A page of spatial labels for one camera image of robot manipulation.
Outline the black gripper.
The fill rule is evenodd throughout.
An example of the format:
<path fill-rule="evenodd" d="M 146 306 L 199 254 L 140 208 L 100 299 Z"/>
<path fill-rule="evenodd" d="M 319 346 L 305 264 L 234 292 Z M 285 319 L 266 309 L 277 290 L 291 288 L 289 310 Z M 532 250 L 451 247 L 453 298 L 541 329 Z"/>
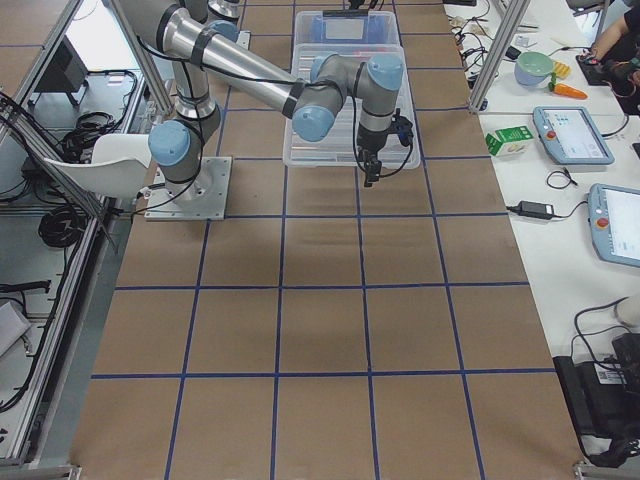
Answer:
<path fill-rule="evenodd" d="M 374 180 L 380 179 L 382 163 L 375 152 L 367 149 L 362 150 L 362 160 L 365 172 L 364 187 L 370 188 L 373 186 Z"/>

